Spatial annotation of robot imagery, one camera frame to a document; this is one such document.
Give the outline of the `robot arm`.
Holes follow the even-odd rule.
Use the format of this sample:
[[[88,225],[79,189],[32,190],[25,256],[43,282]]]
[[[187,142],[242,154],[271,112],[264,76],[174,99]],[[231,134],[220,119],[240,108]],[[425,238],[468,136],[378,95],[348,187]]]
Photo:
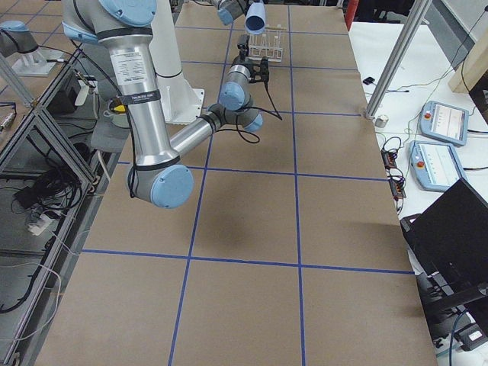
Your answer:
[[[172,209],[183,205],[194,187],[191,171],[180,163],[182,156],[227,124],[254,133],[263,119],[247,82],[231,72],[218,103],[174,136],[167,134],[149,50],[158,13],[154,1],[64,1],[63,28],[71,40],[98,44],[109,52],[133,144],[127,176],[131,197]]]
[[[246,0],[211,0],[217,9],[217,15],[223,25],[233,23],[241,15],[247,14],[249,1]]]

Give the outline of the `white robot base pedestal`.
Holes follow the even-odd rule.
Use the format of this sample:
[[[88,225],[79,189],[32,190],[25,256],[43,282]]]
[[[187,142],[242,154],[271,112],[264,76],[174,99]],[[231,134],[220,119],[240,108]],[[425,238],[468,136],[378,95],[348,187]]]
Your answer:
[[[192,88],[183,73],[169,1],[158,0],[151,26],[152,55],[161,104],[168,124],[187,125],[202,112],[205,91]]]

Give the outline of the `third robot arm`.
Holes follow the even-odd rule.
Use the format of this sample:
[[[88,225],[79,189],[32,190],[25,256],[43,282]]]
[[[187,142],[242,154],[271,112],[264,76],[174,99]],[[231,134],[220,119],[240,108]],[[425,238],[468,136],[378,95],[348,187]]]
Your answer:
[[[22,21],[1,23],[1,54],[8,58],[18,53],[12,69],[19,76],[47,77],[57,63],[63,63],[63,51],[42,50]]]

